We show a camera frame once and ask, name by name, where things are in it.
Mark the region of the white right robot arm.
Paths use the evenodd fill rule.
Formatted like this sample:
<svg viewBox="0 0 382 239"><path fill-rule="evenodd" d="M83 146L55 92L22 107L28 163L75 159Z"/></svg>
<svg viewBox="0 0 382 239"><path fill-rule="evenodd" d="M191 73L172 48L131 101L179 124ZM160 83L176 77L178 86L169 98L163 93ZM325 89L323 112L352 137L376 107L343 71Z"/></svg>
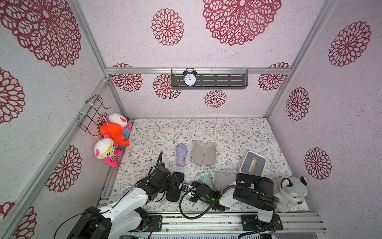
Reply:
<svg viewBox="0 0 382 239"><path fill-rule="evenodd" d="M279 198L274 196L273 186L274 182L269 178L244 173L238 173L233 184L220 191L212 190L205 183L185 184L182 186L184 194L179 200L179 210L184 218L195 220L204 216L209 210L225 212L240 202L257 209L259 222L273 223L276 216L276 204L279 202ZM197 216L186 215L182 203L188 195L191 201L202 201L209 207Z"/></svg>

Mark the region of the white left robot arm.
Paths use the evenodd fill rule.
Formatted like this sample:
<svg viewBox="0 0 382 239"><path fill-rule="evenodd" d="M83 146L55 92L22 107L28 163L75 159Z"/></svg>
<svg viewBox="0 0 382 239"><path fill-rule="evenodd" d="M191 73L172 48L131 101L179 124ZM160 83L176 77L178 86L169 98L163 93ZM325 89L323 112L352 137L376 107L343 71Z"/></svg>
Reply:
<svg viewBox="0 0 382 239"><path fill-rule="evenodd" d="M68 239L118 239L131 231L154 231L149 213L143 209L160 193L174 192L184 182L182 172L171 173L162 163L134 184L116 203L93 206L79 214Z"/></svg>

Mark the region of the black umbrella case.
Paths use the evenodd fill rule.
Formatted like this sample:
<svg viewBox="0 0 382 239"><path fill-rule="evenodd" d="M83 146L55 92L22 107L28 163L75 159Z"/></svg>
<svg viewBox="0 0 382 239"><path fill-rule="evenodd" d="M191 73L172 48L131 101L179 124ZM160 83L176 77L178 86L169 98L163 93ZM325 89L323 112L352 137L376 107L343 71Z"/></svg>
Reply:
<svg viewBox="0 0 382 239"><path fill-rule="evenodd" d="M181 185L184 183L185 175L183 172L174 172L169 179L169 189L166 192L166 200L178 202L181 197Z"/></svg>

